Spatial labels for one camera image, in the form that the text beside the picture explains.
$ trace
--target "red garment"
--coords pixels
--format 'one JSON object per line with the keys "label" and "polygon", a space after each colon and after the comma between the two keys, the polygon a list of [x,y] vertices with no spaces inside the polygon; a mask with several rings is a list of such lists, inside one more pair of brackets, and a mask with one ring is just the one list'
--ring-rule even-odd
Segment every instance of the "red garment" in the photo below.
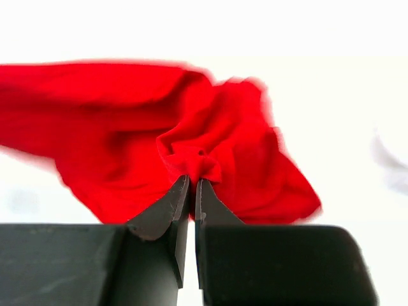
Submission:
{"label": "red garment", "polygon": [[128,221],[183,174],[209,179],[244,222],[290,223],[320,201],[279,151],[262,92],[177,66],[0,66],[0,145],[52,158],[103,223]]}

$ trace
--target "red fabric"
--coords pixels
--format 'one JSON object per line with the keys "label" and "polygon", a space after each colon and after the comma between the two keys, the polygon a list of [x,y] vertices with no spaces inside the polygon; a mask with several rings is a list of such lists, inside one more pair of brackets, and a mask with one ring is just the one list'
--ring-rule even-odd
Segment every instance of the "red fabric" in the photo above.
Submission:
{"label": "red fabric", "polygon": [[0,145],[52,158],[103,223],[128,221],[183,174],[209,179],[244,222],[291,223],[320,201],[279,150],[264,102],[253,80],[214,85],[182,66],[5,65]]}

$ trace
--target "cloth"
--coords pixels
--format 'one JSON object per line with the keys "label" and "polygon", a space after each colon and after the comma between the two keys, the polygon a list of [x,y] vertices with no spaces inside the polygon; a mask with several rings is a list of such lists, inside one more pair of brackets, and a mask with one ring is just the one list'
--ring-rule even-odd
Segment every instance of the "cloth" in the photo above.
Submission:
{"label": "cloth", "polygon": [[281,152],[264,91],[176,64],[1,65],[0,145],[53,159],[103,223],[130,220],[185,174],[246,223],[291,223],[321,203]]}

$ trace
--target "crumpled red cloth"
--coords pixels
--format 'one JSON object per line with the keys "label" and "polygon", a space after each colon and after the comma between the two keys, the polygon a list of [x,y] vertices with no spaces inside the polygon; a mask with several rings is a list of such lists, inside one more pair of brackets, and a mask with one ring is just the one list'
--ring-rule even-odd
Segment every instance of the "crumpled red cloth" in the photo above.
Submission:
{"label": "crumpled red cloth", "polygon": [[133,218],[184,174],[209,179],[246,223],[291,223],[321,204],[280,151],[263,91],[175,64],[2,65],[0,145],[53,159],[103,223]]}

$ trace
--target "white background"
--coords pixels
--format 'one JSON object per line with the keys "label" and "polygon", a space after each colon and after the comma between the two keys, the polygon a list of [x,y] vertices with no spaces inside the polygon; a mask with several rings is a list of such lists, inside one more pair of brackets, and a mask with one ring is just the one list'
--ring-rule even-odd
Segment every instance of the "white background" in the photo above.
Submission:
{"label": "white background", "polygon": [[[407,113],[405,1],[142,2],[2,3],[0,62],[171,59],[218,80],[260,78],[291,157],[322,199],[313,223],[348,229],[381,305],[408,305],[408,196],[387,186],[375,139],[381,115]],[[395,136],[405,140],[401,127]],[[55,173],[2,150],[0,222],[97,220]],[[193,235],[179,305],[201,305]]]}

